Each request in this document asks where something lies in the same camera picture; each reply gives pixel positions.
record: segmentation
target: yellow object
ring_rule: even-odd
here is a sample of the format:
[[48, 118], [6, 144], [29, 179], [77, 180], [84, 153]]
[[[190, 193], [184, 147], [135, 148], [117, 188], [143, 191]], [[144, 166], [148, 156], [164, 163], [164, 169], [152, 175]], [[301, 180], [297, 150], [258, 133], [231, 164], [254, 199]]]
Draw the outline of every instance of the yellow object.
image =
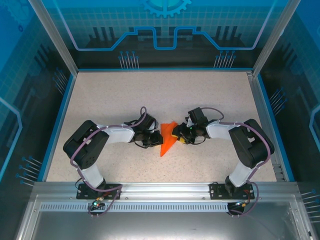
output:
[[184, 140], [182, 137], [180, 137], [179, 142], [183, 143], [183, 144], [186, 144], [186, 140]]
[[172, 123], [162, 123], [161, 124], [161, 135], [163, 137], [163, 144], [161, 145], [160, 157], [165, 155], [165, 153], [175, 144], [178, 137], [172, 136], [173, 129], [178, 126], [178, 123], [173, 121]]

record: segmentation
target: blue side wall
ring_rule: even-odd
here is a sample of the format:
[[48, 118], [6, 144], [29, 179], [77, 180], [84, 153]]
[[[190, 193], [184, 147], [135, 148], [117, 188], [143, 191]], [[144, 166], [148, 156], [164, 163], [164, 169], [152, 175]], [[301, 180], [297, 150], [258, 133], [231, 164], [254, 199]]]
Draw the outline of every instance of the blue side wall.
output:
[[0, 36], [0, 239], [12, 240], [70, 72], [28, 1], [0, 1]]

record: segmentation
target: vented metal strip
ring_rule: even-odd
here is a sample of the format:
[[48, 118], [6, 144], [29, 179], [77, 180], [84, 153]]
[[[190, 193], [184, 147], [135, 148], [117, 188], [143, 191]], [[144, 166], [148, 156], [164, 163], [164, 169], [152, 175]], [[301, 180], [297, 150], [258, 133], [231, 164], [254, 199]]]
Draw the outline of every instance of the vented metal strip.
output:
[[[41, 212], [87, 212], [88, 202], [46, 202], [40, 207]], [[103, 212], [106, 206], [95, 212]], [[228, 212], [226, 202], [116, 202], [112, 205], [110, 212]]]

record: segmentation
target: blue printed backdrop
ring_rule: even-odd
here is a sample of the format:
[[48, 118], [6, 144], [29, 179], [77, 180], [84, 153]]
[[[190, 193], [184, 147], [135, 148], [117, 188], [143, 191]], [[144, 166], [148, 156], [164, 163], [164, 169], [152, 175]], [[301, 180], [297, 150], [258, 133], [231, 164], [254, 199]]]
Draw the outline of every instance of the blue printed backdrop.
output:
[[[70, 72], [27, 0], [0, 0], [0, 36], [0, 239], [11, 240]], [[7, 196], [14, 196], [14, 207]]]
[[120, 68], [126, 51], [140, 67], [252, 67], [286, 3], [44, 1], [80, 68]]

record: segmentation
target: circuit pattern graphic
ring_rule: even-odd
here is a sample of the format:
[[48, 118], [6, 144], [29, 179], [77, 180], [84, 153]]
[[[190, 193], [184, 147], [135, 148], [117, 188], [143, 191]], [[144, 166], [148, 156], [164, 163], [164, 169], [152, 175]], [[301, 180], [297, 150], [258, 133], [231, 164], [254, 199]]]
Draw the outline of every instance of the circuit pattern graphic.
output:
[[30, 5], [28, 0], [0, 0], [0, 6], [5, 7], [20, 25], [29, 19]]
[[141, 0], [141, 3], [144, 10], [155, 14], [158, 18], [161, 16], [173, 18], [175, 14], [180, 14], [181, 10], [186, 10], [191, 0]]
[[[253, 49], [256, 48], [264, 30], [265, 30], [265, 27], [269, 21], [269, 18], [271, 17], [271, 14], [272, 12], [274, 11], [274, 8], [276, 6], [276, 3], [277, 3], [277, 0], [275, 0], [271, 6], [271, 8], [269, 9], [268, 11], [268, 14], [266, 15], [264, 21], [263, 21], [263, 24], [256, 36], [256, 39], [254, 40], [254, 43], [252, 46], [228, 46], [228, 47], [225, 47], [225, 46], [219, 46], [217, 42], [215, 42], [215, 40], [206, 32], [206, 31], [202, 31], [202, 30], [198, 30], [197, 29], [197, 26], [195, 25], [180, 25], [180, 26], [176, 26], [174, 31], [173, 31], [173, 44], [172, 46], [158, 46], [158, 41], [157, 41], [157, 30], [155, 29], [155, 27], [153, 26], [135, 26], [133, 27], [133, 31], [130, 30], [130, 31], [126, 31], [124, 30], [124, 33], [123, 35], [121, 35], [119, 38], [117, 37], [117, 39], [115, 39], [115, 42], [113, 43], [112, 46], [109, 46], [109, 47], [94, 47], [94, 48], [89, 48], [89, 47], [79, 47], [77, 42], [76, 42], [76, 39], [75, 37], [73, 36], [73, 33], [71, 31], [71, 29], [69, 28], [68, 24], [67, 24], [67, 20], [65, 19], [58, 3], [57, 3], [57, 0], [52, 0], [55, 7], [56, 7], [56, 10], [57, 10], [57, 13], [60, 17], [60, 19], [62, 20], [62, 24], [64, 25], [65, 29], [66, 29], [66, 32], [67, 34], [69, 35], [70, 37], [70, 40], [74, 46], [74, 48], [78, 51], [81, 51], [81, 52], [91, 52], [91, 51], [96, 51], [96, 52], [104, 52], [104, 51], [113, 51], [127, 36], [138, 36], [139, 35], [139, 31], [141, 30], [149, 30], [149, 31], [152, 31], [152, 36], [153, 36], [153, 46], [154, 46], [154, 49], [156, 50], [163, 50], [163, 51], [168, 51], [168, 50], [174, 50], [176, 49], [177, 47], [177, 41], [178, 41], [178, 31], [179, 30], [192, 30], [192, 35], [202, 35], [204, 36], [217, 50], [229, 50], [229, 51], [232, 51], [232, 50], [243, 50], [243, 51], [251, 51]], [[142, 0], [144, 1], [144, 3], [148, 3], [150, 4], [150, 2], [159, 2], [160, 0]], [[187, 1], [187, 0], [184, 0], [183, 1], [184, 3], [190, 3], [191, 1]]]

